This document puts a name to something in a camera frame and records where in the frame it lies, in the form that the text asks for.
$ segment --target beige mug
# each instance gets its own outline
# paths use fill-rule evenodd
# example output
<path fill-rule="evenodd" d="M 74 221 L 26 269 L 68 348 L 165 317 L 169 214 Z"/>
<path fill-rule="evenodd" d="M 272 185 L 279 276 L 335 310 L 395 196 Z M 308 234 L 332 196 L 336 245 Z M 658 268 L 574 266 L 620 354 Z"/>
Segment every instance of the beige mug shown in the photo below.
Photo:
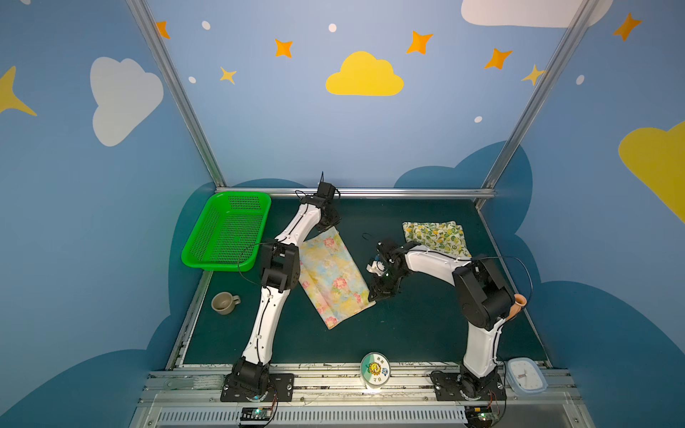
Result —
<path fill-rule="evenodd" d="M 212 309 L 220 315 L 228 315 L 233 312 L 240 303 L 240 296 L 234 296 L 228 291 L 222 291 L 212 299 Z"/>

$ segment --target yellow cloud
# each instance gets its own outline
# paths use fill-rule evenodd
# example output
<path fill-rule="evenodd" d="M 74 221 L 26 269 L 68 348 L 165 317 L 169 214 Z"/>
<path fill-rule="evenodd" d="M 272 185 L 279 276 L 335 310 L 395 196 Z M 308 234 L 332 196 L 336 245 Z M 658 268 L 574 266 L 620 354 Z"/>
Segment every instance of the yellow cloud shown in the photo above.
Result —
<path fill-rule="evenodd" d="M 619 156 L 685 222 L 685 122 L 670 131 L 634 130 L 621 141 Z"/>
<path fill-rule="evenodd" d="M 404 80 L 395 75 L 386 60 L 377 60 L 369 52 L 355 52 L 345 59 L 339 73 L 326 80 L 326 89 L 335 95 L 395 95 Z"/>

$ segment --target green and yellow patterned fabric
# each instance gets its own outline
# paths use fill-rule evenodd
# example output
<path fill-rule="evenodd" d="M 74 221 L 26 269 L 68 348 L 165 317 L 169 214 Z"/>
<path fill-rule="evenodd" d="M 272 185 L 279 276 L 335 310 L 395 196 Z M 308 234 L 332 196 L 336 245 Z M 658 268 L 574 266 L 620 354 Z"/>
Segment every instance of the green and yellow patterned fabric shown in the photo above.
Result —
<path fill-rule="evenodd" d="M 402 223 L 404 238 L 430 249 L 458 257 L 471 257 L 466 249 L 464 230 L 455 221 L 448 223 Z"/>

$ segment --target green plastic basket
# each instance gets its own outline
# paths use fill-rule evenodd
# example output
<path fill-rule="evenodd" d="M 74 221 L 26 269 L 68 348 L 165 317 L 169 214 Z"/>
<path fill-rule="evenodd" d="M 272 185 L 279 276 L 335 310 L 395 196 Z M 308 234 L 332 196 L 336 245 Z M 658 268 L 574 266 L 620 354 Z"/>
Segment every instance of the green plastic basket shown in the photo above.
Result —
<path fill-rule="evenodd" d="M 204 270 L 252 269 L 271 198 L 261 192 L 221 192 L 212 196 L 181 253 L 183 263 Z"/>

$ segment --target floral cloth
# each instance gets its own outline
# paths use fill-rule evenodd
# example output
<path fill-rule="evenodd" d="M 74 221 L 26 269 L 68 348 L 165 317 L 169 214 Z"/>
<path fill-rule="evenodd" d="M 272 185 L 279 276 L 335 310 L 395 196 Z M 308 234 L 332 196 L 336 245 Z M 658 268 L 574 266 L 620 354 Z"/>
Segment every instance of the floral cloth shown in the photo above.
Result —
<path fill-rule="evenodd" d="M 404 238 L 430 249 L 458 257 L 471 257 L 466 249 L 464 230 L 455 221 L 448 223 L 402 223 Z"/>
<path fill-rule="evenodd" d="M 300 283 L 329 330 L 375 304 L 335 227 L 303 242 L 299 250 Z"/>

